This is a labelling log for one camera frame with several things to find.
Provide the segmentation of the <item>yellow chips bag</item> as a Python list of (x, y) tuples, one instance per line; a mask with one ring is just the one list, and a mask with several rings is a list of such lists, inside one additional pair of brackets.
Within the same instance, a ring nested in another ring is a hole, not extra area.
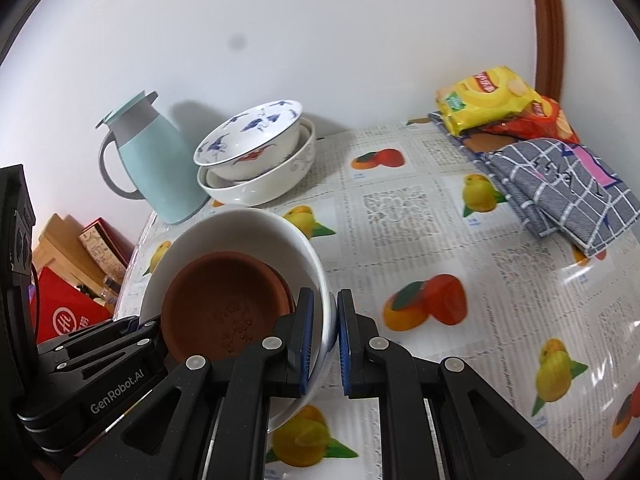
[(537, 91), (504, 65), (483, 70), (435, 93), (442, 122), (454, 136), (520, 114), (539, 98)]

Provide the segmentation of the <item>wooden box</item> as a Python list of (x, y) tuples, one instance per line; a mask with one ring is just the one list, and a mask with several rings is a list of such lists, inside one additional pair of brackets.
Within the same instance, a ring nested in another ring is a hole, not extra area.
[(35, 267), (38, 271), (49, 268), (67, 283), (84, 285), (99, 297), (105, 273), (81, 244), (81, 231), (81, 224), (73, 217), (52, 214), (34, 250)]

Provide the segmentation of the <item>patterned brown box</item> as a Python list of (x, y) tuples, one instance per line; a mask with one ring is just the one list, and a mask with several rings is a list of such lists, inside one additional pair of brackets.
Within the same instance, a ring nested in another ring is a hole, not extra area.
[(102, 218), (85, 226), (78, 240), (104, 274), (122, 284), (130, 263), (131, 246), (123, 242)]

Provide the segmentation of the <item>white rice bowl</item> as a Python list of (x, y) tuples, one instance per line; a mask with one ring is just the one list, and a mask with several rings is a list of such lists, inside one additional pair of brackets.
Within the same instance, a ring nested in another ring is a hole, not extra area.
[(269, 211), (222, 207), (173, 238), (142, 296), (141, 321), (160, 318), (178, 362), (236, 356), (270, 336), (305, 288), (314, 300), (308, 382), (297, 400), (270, 410), (276, 430), (310, 402), (334, 353), (337, 313), (326, 271), (293, 223)]

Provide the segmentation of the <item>brown wooden door frame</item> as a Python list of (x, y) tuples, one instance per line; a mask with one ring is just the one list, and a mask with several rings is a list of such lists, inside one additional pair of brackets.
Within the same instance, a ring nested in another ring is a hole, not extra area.
[(534, 0), (534, 3), (537, 41), (535, 89), (559, 101), (565, 60), (562, 0)]

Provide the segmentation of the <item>inner white bowl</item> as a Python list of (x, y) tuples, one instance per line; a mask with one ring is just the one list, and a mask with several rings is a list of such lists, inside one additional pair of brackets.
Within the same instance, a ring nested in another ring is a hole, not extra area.
[(244, 180), (225, 179), (215, 174), (213, 170), (208, 170), (205, 177), (202, 177), (202, 182), (206, 183), (210, 188), (230, 188), (230, 186), (249, 185), (258, 181), (270, 188), (274, 188), (276, 185), (280, 186), (280, 188), (282, 186), (292, 188), (308, 174), (314, 163), (316, 142), (316, 126), (310, 119), (303, 118), (300, 123), (299, 139), (294, 153), (288, 156), (284, 162), (280, 162), (278, 166), (263, 172), (258, 177)]

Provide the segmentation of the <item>blue crane porcelain bowl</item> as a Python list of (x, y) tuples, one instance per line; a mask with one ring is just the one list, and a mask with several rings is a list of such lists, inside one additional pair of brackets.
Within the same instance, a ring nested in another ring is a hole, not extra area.
[(294, 100), (243, 110), (201, 140), (194, 164), (229, 180), (258, 177), (294, 153), (302, 113), (303, 105)]

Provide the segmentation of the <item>grey checked cloth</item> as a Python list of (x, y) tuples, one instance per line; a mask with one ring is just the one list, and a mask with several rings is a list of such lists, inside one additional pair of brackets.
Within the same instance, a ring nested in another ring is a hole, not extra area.
[(582, 144), (542, 138), (476, 152), (468, 134), (448, 132), (442, 114), (431, 112), (428, 118), (536, 237), (560, 232), (592, 257), (639, 220), (638, 197)]

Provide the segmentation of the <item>fruit print lace tablecloth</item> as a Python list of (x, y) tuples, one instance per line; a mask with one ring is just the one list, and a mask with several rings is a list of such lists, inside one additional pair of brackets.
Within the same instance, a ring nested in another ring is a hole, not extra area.
[(631, 476), (639, 437), (639, 244), (593, 257), (536, 238), (438, 128), (304, 139), (270, 205), (333, 289), (419, 358), (465, 360), (587, 479)]

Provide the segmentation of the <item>red orange snack bag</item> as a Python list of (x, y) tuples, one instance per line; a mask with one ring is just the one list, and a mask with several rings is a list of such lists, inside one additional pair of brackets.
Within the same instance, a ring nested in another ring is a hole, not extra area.
[(548, 96), (540, 96), (516, 115), (480, 127), (480, 131), (520, 140), (549, 138), (581, 144), (562, 108)]

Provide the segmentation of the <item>red paper bag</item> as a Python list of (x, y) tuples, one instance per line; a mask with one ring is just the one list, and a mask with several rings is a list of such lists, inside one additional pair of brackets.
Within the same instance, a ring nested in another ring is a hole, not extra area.
[(49, 268), (40, 271), (38, 284), (40, 301), (37, 301), (35, 292), (29, 301), (32, 322), (38, 324), (38, 344), (112, 317), (109, 310), (68, 284)]

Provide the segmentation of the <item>light blue thermos jug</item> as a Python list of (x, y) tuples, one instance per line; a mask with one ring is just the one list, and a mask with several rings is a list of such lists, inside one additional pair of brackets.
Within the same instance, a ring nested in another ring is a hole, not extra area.
[[(99, 170), (107, 187), (126, 200), (144, 200), (168, 224), (191, 218), (206, 202), (196, 183), (194, 149), (175, 126), (154, 108), (157, 93), (139, 92), (99, 122), (107, 128), (99, 150)], [(120, 162), (134, 184), (127, 192), (108, 174), (104, 153), (116, 146)]]

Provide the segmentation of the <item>small brown clay bowl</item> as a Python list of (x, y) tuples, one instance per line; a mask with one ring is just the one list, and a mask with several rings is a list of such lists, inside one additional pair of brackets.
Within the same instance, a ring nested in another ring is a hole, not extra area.
[(219, 361), (268, 337), (280, 316), (262, 300), (261, 261), (211, 252), (183, 268), (166, 292), (160, 326), (171, 356)]

